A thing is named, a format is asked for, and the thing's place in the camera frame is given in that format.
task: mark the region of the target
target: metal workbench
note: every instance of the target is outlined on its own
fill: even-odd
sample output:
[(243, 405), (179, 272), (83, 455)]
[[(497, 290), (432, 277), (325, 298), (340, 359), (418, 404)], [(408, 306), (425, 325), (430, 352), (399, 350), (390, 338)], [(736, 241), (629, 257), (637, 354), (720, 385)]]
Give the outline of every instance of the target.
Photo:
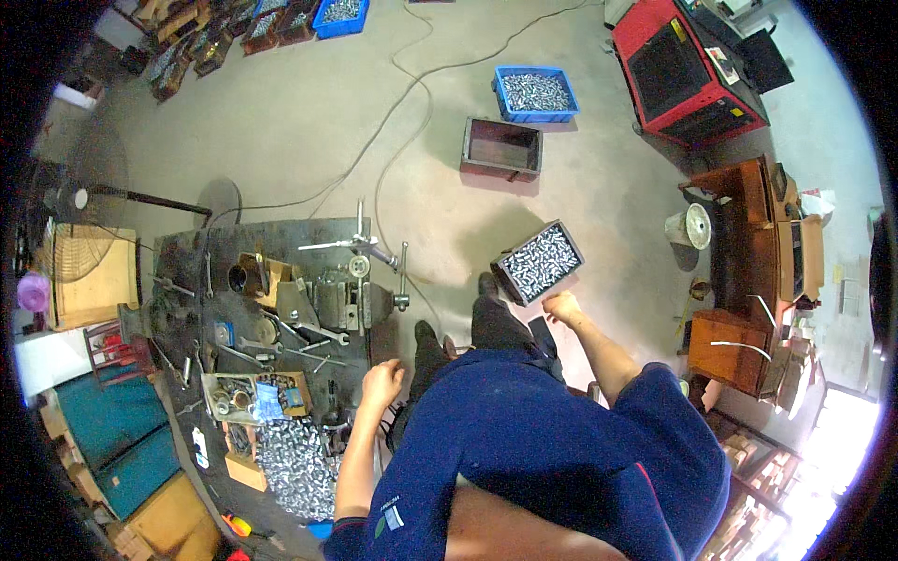
[[(363, 231), (370, 233), (370, 220), (363, 222)], [(194, 313), (184, 320), (173, 320), (167, 332), (156, 333), (155, 340), (164, 353), (172, 360), (175, 367), (181, 368), (184, 357), (193, 355), (193, 339), (201, 342), (213, 341), (213, 323), (230, 321), (233, 324), (234, 336), (253, 339), (254, 325), (260, 317), (260, 306), (251, 298), (233, 292), (227, 283), (228, 269), (236, 263), (242, 252), (253, 252), (257, 244), (261, 244), (264, 255), (268, 259), (298, 265), (305, 279), (315, 279), (326, 267), (336, 267), (346, 263), (353, 253), (346, 248), (326, 250), (297, 251), (301, 245), (345, 240), (357, 233), (356, 218), (331, 218), (316, 220), (285, 220), (256, 224), (239, 224), (212, 229), (181, 232), (163, 236), (155, 241), (154, 275), (170, 278), (176, 285), (193, 291), (195, 298), (186, 294), (169, 292), (169, 300), (179, 303), (185, 308), (192, 308)], [(204, 295), (206, 289), (205, 252), (211, 253), (212, 287), (214, 297), (209, 300)], [(155, 291), (162, 288), (157, 285)], [(310, 342), (317, 342), (325, 337), (313, 333), (303, 333)], [(336, 342), (312, 351), (350, 364), (349, 367), (325, 364), (317, 373), (313, 369), (318, 361), (304, 356), (283, 353), (272, 363), (276, 372), (303, 371), (306, 383), (312, 395), (313, 416), (320, 421), (321, 414), (327, 410), (328, 382), (338, 383), (338, 403), (341, 408), (357, 407), (361, 399), (361, 381), (371, 362), (370, 330), (360, 337), (357, 331), (349, 332), (349, 345), (340, 346)], [(282, 332), (279, 339), (288, 348), (300, 348), (300, 343), (291, 335)], [(261, 373), (256, 366), (242, 359), (218, 354), (219, 373)], [(165, 373), (169, 394), (172, 397), (174, 411), (181, 411), (184, 406), (202, 399), (201, 383), (198, 370), (193, 369), (189, 388), (182, 390), (171, 373)], [(273, 549), (268, 542), (258, 538), (244, 541), (248, 548), (269, 550), (269, 554), (279, 557), (309, 556), (310, 548), (315, 547), (317, 540), (312, 534), (299, 525), (304, 521), (293, 514), (286, 513), (278, 504), (271, 490), (261, 493), (228, 477), (225, 466), (227, 445), (225, 434), (220, 428), (213, 426), (200, 405), (190, 412), (178, 417), (180, 436), (193, 450), (194, 427), (199, 428), (206, 439), (207, 454), (210, 467), (198, 467), (200, 479), (209, 489), (209, 494), (220, 513), (231, 510), (249, 522), (255, 530), (274, 531), (278, 539), (284, 542), (286, 553)]]

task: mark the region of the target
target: white bucket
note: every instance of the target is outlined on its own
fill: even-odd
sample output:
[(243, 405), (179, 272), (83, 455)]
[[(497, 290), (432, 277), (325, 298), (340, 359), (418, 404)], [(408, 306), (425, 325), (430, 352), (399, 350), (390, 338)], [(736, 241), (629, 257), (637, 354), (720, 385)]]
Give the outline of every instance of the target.
[(711, 220), (705, 207), (692, 203), (684, 212), (665, 220), (665, 236), (671, 243), (679, 243), (704, 250), (711, 243)]

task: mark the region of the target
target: navy blue shirt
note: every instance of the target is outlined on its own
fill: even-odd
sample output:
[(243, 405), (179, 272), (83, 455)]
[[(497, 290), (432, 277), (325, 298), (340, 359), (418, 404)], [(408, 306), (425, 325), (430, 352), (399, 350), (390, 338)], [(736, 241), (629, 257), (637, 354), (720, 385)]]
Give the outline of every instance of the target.
[(628, 558), (695, 558), (723, 514), (730, 470), (670, 368), (647, 364), (605, 409), (532, 360), (474, 350), (441, 369), (371, 513), (337, 521), (325, 558), (442, 559), (457, 474)]

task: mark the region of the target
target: black pants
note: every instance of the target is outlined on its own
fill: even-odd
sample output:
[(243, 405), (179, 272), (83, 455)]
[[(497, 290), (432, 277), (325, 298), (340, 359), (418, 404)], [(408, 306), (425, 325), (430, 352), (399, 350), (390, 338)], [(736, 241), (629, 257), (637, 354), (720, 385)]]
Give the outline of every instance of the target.
[[(471, 315), (471, 344), (477, 348), (497, 350), (539, 349), (530, 330), (511, 314), (507, 304), (486, 296), (480, 296), (474, 301)], [(418, 349), (415, 351), (415, 377), (409, 388), (409, 403), (396, 416), (387, 434), (387, 446), (390, 450), (396, 451), (399, 447), (412, 410), (424, 392), (433, 385), (436, 372), (449, 362), (449, 357), (436, 337), (424, 337), (418, 342)]]

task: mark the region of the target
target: hand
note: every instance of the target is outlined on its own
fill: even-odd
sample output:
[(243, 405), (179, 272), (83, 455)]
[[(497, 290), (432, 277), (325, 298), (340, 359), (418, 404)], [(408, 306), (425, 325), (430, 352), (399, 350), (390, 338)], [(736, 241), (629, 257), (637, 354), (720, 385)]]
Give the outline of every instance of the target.
[(398, 368), (398, 358), (380, 363), (365, 374), (362, 380), (362, 404), (383, 412), (402, 390), (405, 369)]
[(583, 318), (583, 311), (577, 298), (569, 291), (555, 294), (542, 301), (542, 310), (549, 314), (549, 321), (559, 321), (573, 328), (573, 324)]

